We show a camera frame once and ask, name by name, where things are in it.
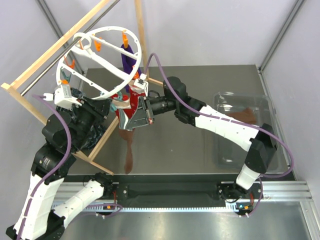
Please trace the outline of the red santa sock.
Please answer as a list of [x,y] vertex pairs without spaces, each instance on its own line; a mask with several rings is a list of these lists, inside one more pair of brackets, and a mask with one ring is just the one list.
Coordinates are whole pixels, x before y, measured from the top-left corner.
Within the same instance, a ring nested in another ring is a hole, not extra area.
[[128,116],[126,115],[125,110],[131,108],[130,98],[127,94],[122,94],[120,91],[114,94],[111,98],[115,98],[115,97],[122,98],[123,103],[122,103],[122,107],[120,109],[117,109],[113,113],[115,113],[118,118],[119,129],[126,130],[125,128],[130,118],[128,118]]
[[126,86],[126,92],[128,93],[130,109],[126,109],[125,113],[130,119],[133,114],[136,112],[138,107],[138,98],[145,96],[145,91],[142,88],[139,88],[134,85],[134,80],[131,80]]

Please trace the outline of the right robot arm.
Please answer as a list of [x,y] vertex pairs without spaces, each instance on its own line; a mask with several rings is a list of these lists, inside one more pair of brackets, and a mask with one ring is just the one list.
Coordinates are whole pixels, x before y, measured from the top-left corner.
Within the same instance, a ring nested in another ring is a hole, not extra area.
[[163,93],[158,97],[138,97],[137,109],[124,124],[124,129],[132,131],[151,125],[156,115],[173,111],[180,122],[208,130],[235,143],[247,155],[227,192],[232,199],[249,195],[254,182],[266,173],[277,151],[272,126],[266,123],[262,126],[248,124],[218,112],[205,102],[189,96],[186,85],[174,76],[165,80]]

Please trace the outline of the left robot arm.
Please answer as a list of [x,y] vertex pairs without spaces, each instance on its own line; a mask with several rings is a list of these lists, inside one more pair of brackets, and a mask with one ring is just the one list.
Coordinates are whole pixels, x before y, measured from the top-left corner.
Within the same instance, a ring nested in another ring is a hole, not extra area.
[[75,163],[75,153],[92,137],[94,126],[108,116],[111,100],[82,97],[70,110],[52,109],[42,129],[46,143],[36,152],[30,174],[28,195],[18,221],[7,228],[12,240],[57,240],[87,206],[114,191],[105,173],[95,174],[79,192],[57,207],[53,201],[58,188]]

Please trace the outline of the white round clip hanger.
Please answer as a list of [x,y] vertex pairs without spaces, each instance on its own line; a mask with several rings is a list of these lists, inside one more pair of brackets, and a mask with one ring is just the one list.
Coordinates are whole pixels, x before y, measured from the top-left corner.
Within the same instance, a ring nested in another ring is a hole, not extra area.
[[[136,45],[137,51],[134,53],[128,52],[125,49],[118,47],[104,39],[101,39],[96,36],[98,33],[104,33],[104,32],[120,32],[121,34],[124,34],[125,36],[130,36],[133,39],[133,43]],[[134,75],[138,71],[138,68],[140,67],[140,63],[142,60],[142,48],[139,42],[138,37],[129,29],[121,27],[121,26],[105,26],[93,29],[87,33],[84,32],[77,32],[73,36],[73,40],[75,40],[75,45],[73,45],[70,49],[71,52],[85,57],[97,64],[99,64],[101,67],[105,68],[107,71],[112,73],[114,76],[118,77],[122,80],[121,83],[116,85],[112,90],[108,91],[104,89],[103,87],[99,86],[98,84],[94,83],[93,81],[89,80],[85,76],[81,75],[76,70],[72,69],[65,63],[65,57],[68,56],[69,50],[61,57],[57,63],[57,69],[56,69],[56,84],[58,86],[63,84],[63,80],[61,79],[63,75],[63,71],[66,70],[68,73],[70,73],[73,76],[78,77],[85,83],[87,83],[90,87],[95,88],[100,92],[99,96],[94,97],[94,100],[104,100],[107,98],[110,98],[112,95],[116,94],[120,90],[122,90],[126,85],[129,84],[129,82],[133,79]],[[93,50],[91,49],[92,44],[94,42],[97,42],[99,44],[102,44],[102,46],[108,47],[120,54],[123,54],[127,57],[129,57],[132,60],[135,60],[135,65],[133,69],[126,73],[113,64],[111,64],[106,58],[101,57],[97,55]]]

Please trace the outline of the teal clip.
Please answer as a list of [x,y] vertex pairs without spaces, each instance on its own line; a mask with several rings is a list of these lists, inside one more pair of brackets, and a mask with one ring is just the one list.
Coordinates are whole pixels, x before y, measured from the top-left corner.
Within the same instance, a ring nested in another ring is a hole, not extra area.
[[111,98],[109,110],[111,112],[115,112],[117,109],[122,107],[123,100],[121,97],[113,97]]

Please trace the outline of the brown sock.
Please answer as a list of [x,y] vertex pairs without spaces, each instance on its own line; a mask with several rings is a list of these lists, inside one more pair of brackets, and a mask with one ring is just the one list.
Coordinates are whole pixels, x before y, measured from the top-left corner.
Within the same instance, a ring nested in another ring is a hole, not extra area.
[[133,152],[132,152],[132,143],[134,139],[134,131],[128,131],[125,129],[118,130],[120,137],[126,141],[126,157],[124,164],[125,174],[129,174],[133,169]]
[[229,117],[234,118],[237,121],[254,125],[257,123],[257,119],[254,112],[249,107],[245,108],[243,111],[231,112],[227,114]]

